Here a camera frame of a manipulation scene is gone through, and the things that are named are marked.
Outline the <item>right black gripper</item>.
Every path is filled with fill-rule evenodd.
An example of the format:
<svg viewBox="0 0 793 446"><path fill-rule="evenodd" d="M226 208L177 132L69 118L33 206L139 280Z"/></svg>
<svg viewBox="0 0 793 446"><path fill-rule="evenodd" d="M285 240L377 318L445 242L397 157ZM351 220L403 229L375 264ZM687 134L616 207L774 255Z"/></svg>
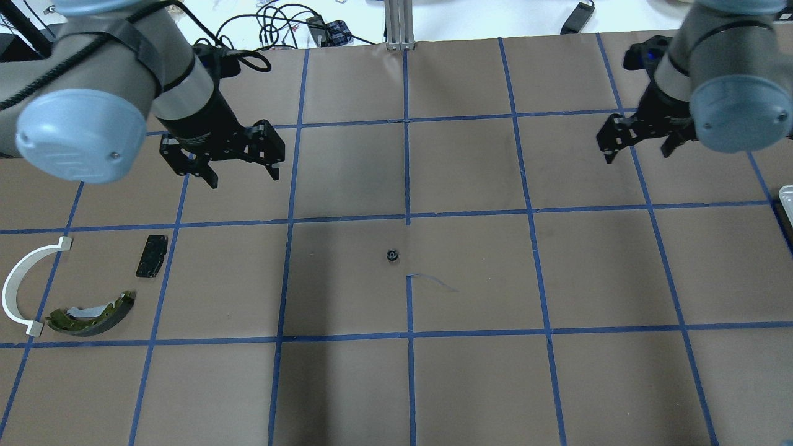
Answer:
<svg viewBox="0 0 793 446"><path fill-rule="evenodd" d="M672 98L655 84L647 87L635 113L611 114L597 133L598 149L607 164L614 162L620 150L656 138L665 138L660 147L663 158L698 139L690 103Z"/></svg>

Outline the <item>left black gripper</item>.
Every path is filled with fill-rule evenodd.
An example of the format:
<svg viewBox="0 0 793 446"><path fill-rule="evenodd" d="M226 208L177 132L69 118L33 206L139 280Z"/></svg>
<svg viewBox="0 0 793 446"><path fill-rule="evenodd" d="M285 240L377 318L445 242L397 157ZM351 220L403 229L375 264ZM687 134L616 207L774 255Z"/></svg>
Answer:
<svg viewBox="0 0 793 446"><path fill-rule="evenodd" d="M267 120L249 129L238 121L221 93L186 118L159 121L180 149L161 147L162 158L176 174L195 174L210 188L218 189L219 177L210 161L243 160L263 165L273 181L280 178L286 145Z"/></svg>

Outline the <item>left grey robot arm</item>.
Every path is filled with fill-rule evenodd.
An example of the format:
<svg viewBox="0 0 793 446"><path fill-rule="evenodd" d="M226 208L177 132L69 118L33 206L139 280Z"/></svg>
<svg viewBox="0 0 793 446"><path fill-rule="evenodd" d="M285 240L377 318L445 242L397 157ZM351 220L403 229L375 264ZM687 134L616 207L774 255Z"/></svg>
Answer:
<svg viewBox="0 0 793 446"><path fill-rule="evenodd" d="M66 18L49 57L2 63L2 158L90 184L131 170L153 116L160 155L176 175L216 188L211 163L258 164L273 180L285 142L267 120L242 125L220 91L257 51L191 45L170 1L56 1Z"/></svg>

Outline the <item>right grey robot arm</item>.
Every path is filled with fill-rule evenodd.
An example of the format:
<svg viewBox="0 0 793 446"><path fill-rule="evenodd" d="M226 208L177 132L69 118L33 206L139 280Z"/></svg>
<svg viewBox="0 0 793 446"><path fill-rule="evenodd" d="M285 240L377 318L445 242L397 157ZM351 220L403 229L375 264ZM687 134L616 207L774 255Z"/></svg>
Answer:
<svg viewBox="0 0 793 446"><path fill-rule="evenodd" d="M607 163L663 138L662 155L698 141L734 154L791 138L791 55L774 26L790 1L696 1L673 37L631 45L623 67L649 83L631 116L611 114L597 134Z"/></svg>

